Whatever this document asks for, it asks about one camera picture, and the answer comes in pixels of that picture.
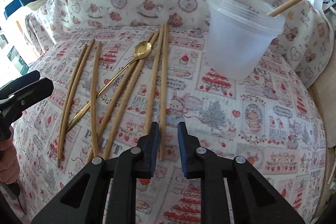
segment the tablecloth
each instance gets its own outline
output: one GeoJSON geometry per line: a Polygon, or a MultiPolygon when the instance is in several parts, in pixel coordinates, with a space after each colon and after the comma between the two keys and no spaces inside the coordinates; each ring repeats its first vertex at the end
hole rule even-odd
{"type": "MultiPolygon", "coordinates": [[[[264,0],[278,7],[287,0],[264,0]]],[[[281,54],[309,87],[329,61],[334,32],[324,14],[304,0],[284,12],[283,34],[270,49],[281,54]]],[[[76,30],[109,26],[158,25],[207,31],[206,0],[49,0],[27,20],[27,37],[43,53],[76,30]]]]}
{"type": "MultiPolygon", "coordinates": [[[[83,44],[93,38],[102,42],[99,90],[126,65],[135,45],[156,30],[156,26],[133,26],[77,31],[34,63],[31,70],[37,69],[42,77],[53,80],[54,91],[25,111],[14,125],[20,183],[30,218],[83,168],[91,147],[88,111],[66,135],[64,157],[57,168],[60,117],[83,44]]],[[[202,146],[217,155],[246,157],[308,223],[319,201],[326,158],[324,126],[311,97],[280,54],[267,50],[248,78],[233,81],[209,67],[206,42],[205,31],[170,27],[166,160],[157,161],[151,180],[137,180],[137,223],[200,221],[199,213],[183,212],[188,207],[184,198],[200,199],[200,181],[183,177],[177,140],[180,121],[202,146]]],[[[95,47],[81,76],[70,119],[90,100],[94,56],[95,47]]],[[[154,52],[147,58],[128,101],[110,157],[135,146],[143,135],[153,58],[154,52]]],[[[97,100],[98,125],[121,77],[97,100]]],[[[160,84],[159,67],[154,121],[159,116],[160,84]]],[[[112,123],[113,116],[100,140],[100,153],[112,123]]]]}

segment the plastic cup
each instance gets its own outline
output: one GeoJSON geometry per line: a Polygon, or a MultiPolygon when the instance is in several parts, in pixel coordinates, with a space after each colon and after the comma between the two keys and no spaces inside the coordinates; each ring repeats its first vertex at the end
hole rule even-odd
{"type": "Polygon", "coordinates": [[[206,60],[220,75],[243,80],[253,71],[272,39],[283,32],[285,17],[266,14],[262,0],[207,0],[210,29],[206,60]]]}

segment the silver rivet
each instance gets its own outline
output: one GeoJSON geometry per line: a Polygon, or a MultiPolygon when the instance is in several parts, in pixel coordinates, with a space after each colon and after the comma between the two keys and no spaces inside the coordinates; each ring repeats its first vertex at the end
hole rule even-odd
{"type": "Polygon", "coordinates": [[[101,164],[101,162],[102,162],[102,158],[100,158],[100,157],[95,157],[95,158],[92,160],[92,163],[93,163],[94,165],[101,164]]]}
{"type": "Polygon", "coordinates": [[[238,156],[236,158],[236,162],[238,162],[239,164],[244,164],[246,162],[246,159],[242,156],[238,156]]]}
{"type": "Polygon", "coordinates": [[[131,149],[131,153],[132,154],[139,154],[141,152],[141,148],[140,147],[133,147],[131,149]]]}
{"type": "Polygon", "coordinates": [[[199,154],[205,154],[206,151],[207,151],[207,149],[204,148],[204,147],[198,147],[196,149],[196,152],[199,153],[199,154]]]}

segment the finger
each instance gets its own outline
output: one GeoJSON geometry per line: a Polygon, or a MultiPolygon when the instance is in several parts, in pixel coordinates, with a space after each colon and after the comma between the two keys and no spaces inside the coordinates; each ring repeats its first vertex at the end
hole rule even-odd
{"type": "Polygon", "coordinates": [[[0,172],[0,181],[6,182],[9,180],[16,172],[16,168],[17,165],[15,162],[13,162],[13,164],[7,170],[0,172]]]}
{"type": "Polygon", "coordinates": [[[6,140],[4,142],[0,142],[0,151],[7,150],[13,144],[14,129],[12,127],[10,127],[9,130],[11,131],[12,135],[8,140],[6,140]]]}
{"type": "Polygon", "coordinates": [[[4,170],[8,170],[13,164],[14,160],[17,161],[16,148],[12,144],[12,146],[5,151],[3,158],[0,161],[0,172],[4,170]]]}
{"type": "Polygon", "coordinates": [[[19,174],[20,174],[20,165],[19,163],[15,163],[14,173],[7,181],[5,181],[6,184],[11,184],[11,183],[16,182],[17,178],[19,177],[19,174]]]}

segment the gold spoon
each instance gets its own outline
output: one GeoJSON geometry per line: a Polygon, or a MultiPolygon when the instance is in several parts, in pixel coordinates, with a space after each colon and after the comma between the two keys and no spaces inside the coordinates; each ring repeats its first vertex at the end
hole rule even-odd
{"type": "MultiPolygon", "coordinates": [[[[118,78],[120,74],[123,73],[124,70],[126,70],[132,63],[134,63],[137,60],[141,60],[146,58],[152,51],[152,44],[149,42],[149,40],[152,38],[153,33],[150,35],[150,37],[147,39],[147,41],[142,41],[138,45],[135,46],[134,49],[134,59],[129,62],[122,70],[120,70],[116,76],[114,76],[98,93],[97,98],[106,90],[109,85],[118,78]]],[[[85,107],[83,107],[72,119],[70,124],[68,125],[67,132],[69,132],[76,124],[77,122],[84,116],[84,114],[88,111],[88,109],[91,106],[91,102],[88,102],[85,107]]]]}

